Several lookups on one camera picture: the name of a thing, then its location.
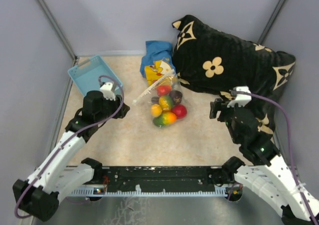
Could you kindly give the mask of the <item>yellow toy lemon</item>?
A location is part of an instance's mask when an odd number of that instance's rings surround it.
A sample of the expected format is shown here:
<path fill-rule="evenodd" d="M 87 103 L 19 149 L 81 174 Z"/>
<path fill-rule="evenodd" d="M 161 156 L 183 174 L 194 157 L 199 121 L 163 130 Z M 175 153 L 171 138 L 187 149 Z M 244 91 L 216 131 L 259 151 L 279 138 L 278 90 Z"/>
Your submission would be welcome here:
<path fill-rule="evenodd" d="M 151 115 L 156 118 L 162 114 L 162 108 L 159 104 L 153 104 L 151 106 Z"/>

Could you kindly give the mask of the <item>red toy apple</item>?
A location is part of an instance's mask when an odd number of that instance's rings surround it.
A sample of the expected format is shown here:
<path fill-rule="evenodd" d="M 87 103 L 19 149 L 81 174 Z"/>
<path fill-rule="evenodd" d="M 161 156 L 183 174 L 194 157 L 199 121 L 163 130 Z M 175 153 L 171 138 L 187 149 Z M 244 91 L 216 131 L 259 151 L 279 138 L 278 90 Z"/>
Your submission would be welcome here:
<path fill-rule="evenodd" d="M 182 104 L 175 105 L 171 112 L 174 113 L 177 119 L 183 119 L 187 115 L 187 108 Z"/>

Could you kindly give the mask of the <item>yellow green toy citrus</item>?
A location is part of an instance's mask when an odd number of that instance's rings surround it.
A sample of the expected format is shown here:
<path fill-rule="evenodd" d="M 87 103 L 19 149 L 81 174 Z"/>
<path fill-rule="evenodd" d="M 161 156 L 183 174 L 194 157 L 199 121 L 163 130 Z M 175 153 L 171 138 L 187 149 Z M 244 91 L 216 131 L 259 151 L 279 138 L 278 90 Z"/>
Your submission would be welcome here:
<path fill-rule="evenodd" d="M 170 111 L 173 108 L 174 103 L 169 95 L 164 95 L 159 98 L 159 105 L 163 111 Z"/>

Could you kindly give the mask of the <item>dark purple toy fruit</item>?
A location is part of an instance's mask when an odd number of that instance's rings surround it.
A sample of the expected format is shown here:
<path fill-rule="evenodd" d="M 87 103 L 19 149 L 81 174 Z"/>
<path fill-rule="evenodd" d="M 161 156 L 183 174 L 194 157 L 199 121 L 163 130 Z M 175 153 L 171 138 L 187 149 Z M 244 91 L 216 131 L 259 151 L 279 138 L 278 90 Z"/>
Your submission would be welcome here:
<path fill-rule="evenodd" d="M 172 99 L 174 105 L 180 104 L 182 102 L 183 93 L 179 90 L 172 90 L 169 93 L 169 96 Z"/>

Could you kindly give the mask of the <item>clear dotted zip top bag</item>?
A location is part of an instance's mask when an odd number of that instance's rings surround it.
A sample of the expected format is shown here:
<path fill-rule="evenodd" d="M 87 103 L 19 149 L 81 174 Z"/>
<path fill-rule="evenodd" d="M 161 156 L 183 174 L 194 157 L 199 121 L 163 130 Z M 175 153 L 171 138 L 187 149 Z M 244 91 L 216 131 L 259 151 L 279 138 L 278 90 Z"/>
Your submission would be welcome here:
<path fill-rule="evenodd" d="M 174 70 L 163 75 L 136 99 L 133 105 L 142 109 L 159 128 L 184 120 L 188 115 L 188 102 Z"/>

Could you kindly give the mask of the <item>green orange toy mango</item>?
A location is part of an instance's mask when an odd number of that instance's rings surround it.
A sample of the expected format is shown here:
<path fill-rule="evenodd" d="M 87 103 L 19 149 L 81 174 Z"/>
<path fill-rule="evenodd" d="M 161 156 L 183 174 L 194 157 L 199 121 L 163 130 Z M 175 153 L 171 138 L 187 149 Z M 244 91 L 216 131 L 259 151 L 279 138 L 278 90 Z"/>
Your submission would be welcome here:
<path fill-rule="evenodd" d="M 160 116 L 153 119 L 154 125 L 157 127 L 165 127 L 173 124 L 177 120 L 177 116 L 172 112 L 163 112 Z"/>

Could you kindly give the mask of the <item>dark maroon toy plum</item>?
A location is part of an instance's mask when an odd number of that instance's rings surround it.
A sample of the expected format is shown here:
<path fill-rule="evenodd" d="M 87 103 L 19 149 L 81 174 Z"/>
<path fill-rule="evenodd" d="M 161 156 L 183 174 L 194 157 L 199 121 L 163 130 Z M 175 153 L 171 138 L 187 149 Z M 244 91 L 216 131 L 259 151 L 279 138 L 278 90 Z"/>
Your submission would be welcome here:
<path fill-rule="evenodd" d="M 151 103 L 152 104 L 159 104 L 159 97 L 158 96 L 154 96 L 151 98 Z"/>

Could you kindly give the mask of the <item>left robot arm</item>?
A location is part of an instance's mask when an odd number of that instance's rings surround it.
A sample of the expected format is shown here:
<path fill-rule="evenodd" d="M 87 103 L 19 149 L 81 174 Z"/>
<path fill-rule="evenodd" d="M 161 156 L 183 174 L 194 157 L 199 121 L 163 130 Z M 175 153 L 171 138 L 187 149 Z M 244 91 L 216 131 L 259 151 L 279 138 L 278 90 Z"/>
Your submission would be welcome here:
<path fill-rule="evenodd" d="M 124 118 L 129 109 L 124 103 L 123 92 L 116 95 L 111 89 L 89 91 L 83 98 L 82 108 L 69 121 L 62 137 L 42 164 L 26 180 L 18 179 L 13 184 L 15 217 L 36 217 L 46 222 L 77 187 L 86 182 L 101 182 L 104 177 L 102 164 L 90 158 L 84 159 L 70 175 L 63 177 L 61 174 L 103 123 Z"/>

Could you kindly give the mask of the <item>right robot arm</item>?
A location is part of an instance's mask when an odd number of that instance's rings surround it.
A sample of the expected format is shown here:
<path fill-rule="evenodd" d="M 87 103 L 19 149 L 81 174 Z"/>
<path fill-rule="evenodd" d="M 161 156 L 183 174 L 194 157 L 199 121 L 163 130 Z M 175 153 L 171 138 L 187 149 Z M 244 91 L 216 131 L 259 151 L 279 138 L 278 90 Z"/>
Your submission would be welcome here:
<path fill-rule="evenodd" d="M 223 179 L 255 193 L 281 217 L 286 225 L 317 225 L 319 201 L 300 182 L 292 165 L 287 165 L 273 143 L 274 105 L 271 100 L 239 101 L 215 99 L 210 103 L 211 119 L 224 122 L 240 153 L 266 175 L 254 175 L 237 157 L 224 163 Z"/>

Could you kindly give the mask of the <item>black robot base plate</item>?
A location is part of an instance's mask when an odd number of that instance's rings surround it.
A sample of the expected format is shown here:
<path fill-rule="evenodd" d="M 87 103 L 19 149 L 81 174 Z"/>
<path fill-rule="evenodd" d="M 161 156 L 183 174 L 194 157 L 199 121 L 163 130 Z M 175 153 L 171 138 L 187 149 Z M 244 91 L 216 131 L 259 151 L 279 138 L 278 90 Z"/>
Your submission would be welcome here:
<path fill-rule="evenodd" d="M 106 186 L 108 192 L 213 192 L 216 186 L 232 184 L 240 165 L 173 167 L 104 167 L 85 185 Z"/>

